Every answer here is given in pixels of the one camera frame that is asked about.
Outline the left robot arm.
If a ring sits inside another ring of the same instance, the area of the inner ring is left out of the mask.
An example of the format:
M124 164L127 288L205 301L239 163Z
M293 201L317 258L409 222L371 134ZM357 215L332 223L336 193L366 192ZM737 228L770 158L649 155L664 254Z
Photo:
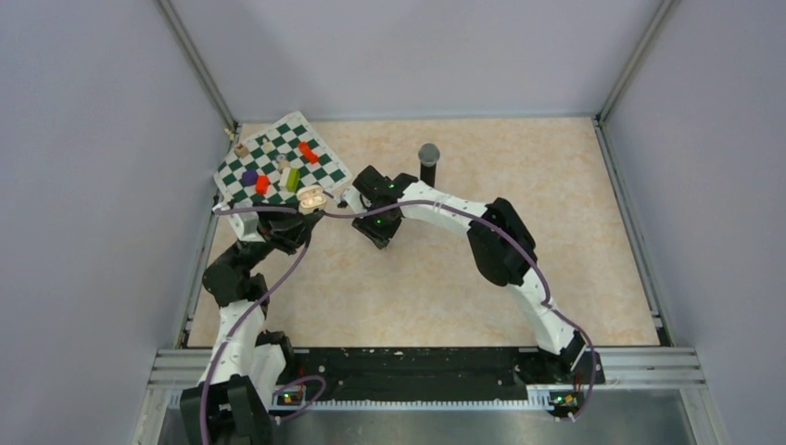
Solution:
M254 235L239 237L203 273L202 286L220 309L220 329L205 371L180 398L188 443L272 443L274 392L293 378L298 360L283 332L264 328L279 286L252 271L276 250L303 260L323 216L263 206L249 219Z

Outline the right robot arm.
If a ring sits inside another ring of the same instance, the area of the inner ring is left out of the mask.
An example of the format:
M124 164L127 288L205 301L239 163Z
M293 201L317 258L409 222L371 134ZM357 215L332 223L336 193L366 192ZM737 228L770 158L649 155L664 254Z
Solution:
M556 382L582 377L593 387L600 373L593 342L558 309L538 266L536 241L513 205L501 197L481 203L439 191L436 170L424 166L419 176L389 178L368 166L340 203L354 211L353 227L378 248L387 247L406 219L464 236L482 277L510 291L532 326L546 375Z

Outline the white earbud case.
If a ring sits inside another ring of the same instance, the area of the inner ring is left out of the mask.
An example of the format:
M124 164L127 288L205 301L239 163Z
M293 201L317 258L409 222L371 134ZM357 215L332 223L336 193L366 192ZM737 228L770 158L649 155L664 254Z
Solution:
M298 212L304 215L323 210L327 204L327 196L324 193L324 189L317 184L300 188L296 193L296 198L298 200Z

